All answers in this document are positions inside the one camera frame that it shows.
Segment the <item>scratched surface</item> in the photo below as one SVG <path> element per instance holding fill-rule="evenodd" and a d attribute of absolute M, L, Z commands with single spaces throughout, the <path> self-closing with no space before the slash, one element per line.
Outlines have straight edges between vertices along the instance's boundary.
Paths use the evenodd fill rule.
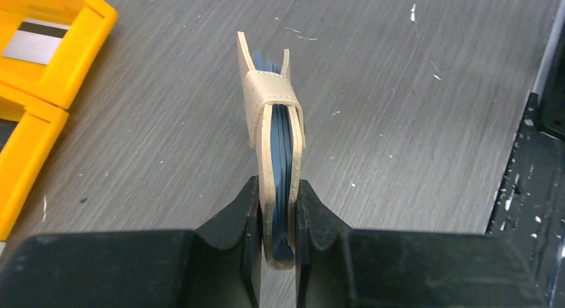
<path fill-rule="evenodd" d="M 257 173 L 238 30 L 290 48 L 302 177 L 330 209 L 481 233 L 559 0 L 107 1 L 121 18 L 7 252 L 34 233 L 194 228 L 225 206 Z M 262 306 L 292 307 L 292 273 L 263 275 Z"/>

